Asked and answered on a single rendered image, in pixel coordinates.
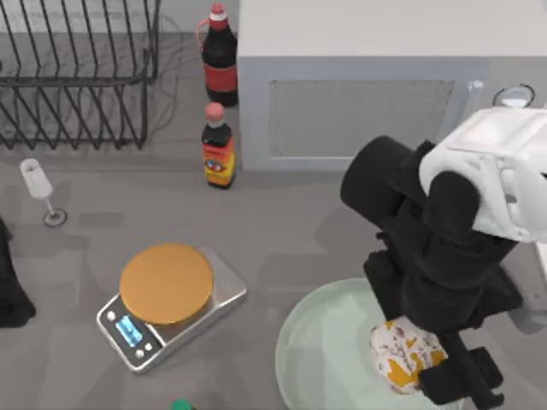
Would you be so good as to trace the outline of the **white and yellow bread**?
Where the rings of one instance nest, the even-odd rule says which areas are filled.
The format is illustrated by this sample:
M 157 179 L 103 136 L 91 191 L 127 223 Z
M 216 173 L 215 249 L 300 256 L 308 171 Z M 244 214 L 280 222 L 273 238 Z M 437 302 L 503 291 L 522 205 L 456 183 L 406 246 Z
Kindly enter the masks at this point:
M 370 331 L 369 347 L 378 374 L 399 395 L 420 391 L 420 372 L 448 357 L 434 334 L 404 316 L 376 325 Z

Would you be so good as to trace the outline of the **pale green plate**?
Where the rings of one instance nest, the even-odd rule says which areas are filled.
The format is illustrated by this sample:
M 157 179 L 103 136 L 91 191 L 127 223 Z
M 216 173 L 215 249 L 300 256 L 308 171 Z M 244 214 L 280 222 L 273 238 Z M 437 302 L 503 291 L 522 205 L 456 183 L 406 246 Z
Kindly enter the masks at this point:
M 422 390 L 399 395 L 378 374 L 370 331 L 387 322 L 368 281 L 339 280 L 305 296 L 279 332 L 275 371 L 289 410 L 464 410 Z

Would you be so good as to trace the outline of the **microwave knob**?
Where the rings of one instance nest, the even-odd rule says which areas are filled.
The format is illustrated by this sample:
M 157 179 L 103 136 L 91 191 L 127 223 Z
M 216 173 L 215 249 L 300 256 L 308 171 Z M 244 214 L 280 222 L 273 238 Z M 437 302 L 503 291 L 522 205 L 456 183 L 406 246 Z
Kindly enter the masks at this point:
M 506 87 L 498 91 L 492 99 L 493 107 L 528 108 L 536 96 L 535 90 L 526 84 Z

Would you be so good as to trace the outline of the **small dark sauce bottle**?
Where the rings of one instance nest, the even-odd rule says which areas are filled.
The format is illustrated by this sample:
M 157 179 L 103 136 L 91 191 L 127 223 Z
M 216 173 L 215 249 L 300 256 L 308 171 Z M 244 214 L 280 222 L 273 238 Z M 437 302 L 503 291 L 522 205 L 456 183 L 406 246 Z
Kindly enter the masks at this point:
M 208 185 L 227 190 L 236 173 L 232 128 L 225 121 L 225 109 L 210 102 L 204 110 L 206 125 L 201 136 L 203 170 Z

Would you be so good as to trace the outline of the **silver kitchen scale orange plate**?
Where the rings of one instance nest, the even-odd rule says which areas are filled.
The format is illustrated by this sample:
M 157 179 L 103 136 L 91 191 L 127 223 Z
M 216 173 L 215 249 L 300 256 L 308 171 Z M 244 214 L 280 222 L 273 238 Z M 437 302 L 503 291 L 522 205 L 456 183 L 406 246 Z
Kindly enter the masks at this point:
M 96 322 L 126 367 L 147 372 L 240 305 L 243 279 L 212 249 L 161 243 L 122 270 Z

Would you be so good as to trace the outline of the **large dark cola bottle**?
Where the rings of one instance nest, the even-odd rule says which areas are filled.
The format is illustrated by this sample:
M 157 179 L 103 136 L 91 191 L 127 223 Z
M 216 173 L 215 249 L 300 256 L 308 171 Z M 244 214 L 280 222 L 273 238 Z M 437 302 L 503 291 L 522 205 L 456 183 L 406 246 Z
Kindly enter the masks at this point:
M 224 107 L 238 104 L 238 40 L 232 32 L 225 7 L 212 4 L 207 19 L 195 31 L 204 72 L 204 85 L 211 102 Z

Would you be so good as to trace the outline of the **white champagne glass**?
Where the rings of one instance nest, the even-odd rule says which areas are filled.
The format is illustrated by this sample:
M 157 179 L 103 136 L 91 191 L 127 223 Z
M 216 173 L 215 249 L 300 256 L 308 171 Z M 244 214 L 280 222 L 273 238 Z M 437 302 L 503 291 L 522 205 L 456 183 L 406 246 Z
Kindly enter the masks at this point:
M 50 228 L 62 226 L 68 220 L 68 214 L 64 209 L 52 206 L 50 198 L 53 187 L 39 162 L 34 158 L 27 158 L 21 162 L 20 171 L 30 196 L 46 206 L 44 225 Z

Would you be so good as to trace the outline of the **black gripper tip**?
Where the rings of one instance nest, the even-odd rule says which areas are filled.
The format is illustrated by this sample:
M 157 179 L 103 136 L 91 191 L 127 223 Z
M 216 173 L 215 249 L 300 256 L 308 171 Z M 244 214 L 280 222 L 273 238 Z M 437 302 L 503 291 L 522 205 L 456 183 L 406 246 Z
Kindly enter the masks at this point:
M 36 308 L 15 272 L 9 250 L 11 238 L 0 217 L 0 329 L 22 327 L 36 315 Z

